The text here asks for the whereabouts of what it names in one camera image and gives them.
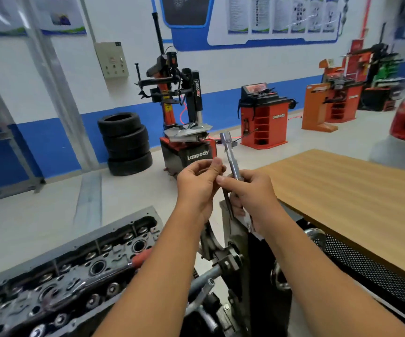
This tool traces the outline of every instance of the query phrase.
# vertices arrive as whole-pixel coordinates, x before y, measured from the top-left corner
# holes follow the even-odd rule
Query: wooden table
[[[307,221],[405,277],[405,171],[321,150],[259,170]]]

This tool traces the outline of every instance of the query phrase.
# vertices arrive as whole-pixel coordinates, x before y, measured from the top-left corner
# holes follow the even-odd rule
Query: hand
[[[197,214],[201,230],[212,214],[213,196],[219,189],[215,179],[225,171],[221,158],[215,157],[193,162],[177,176],[176,207]]]
[[[286,215],[274,193],[271,179],[267,174],[254,170],[240,170],[244,182],[231,177],[217,176],[216,183],[232,191],[230,200],[235,216],[244,216],[243,207],[253,218],[254,228],[263,237],[276,218]]]

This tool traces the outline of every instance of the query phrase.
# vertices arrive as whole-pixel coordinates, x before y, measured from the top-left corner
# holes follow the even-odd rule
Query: electrical control box
[[[121,42],[95,43],[95,51],[105,79],[129,76]]]

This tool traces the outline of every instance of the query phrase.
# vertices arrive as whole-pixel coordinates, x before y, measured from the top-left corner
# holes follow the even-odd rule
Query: rubber tire stack
[[[133,175],[152,165],[148,130],[138,114],[112,114],[99,119],[98,127],[109,153],[107,165],[112,175]]]

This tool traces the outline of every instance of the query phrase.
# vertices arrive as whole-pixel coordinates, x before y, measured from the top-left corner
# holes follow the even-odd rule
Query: display screen
[[[266,90],[268,88],[266,83],[254,84],[254,85],[246,85],[245,87],[246,87],[246,90],[248,90],[249,93],[261,92],[261,91]]]

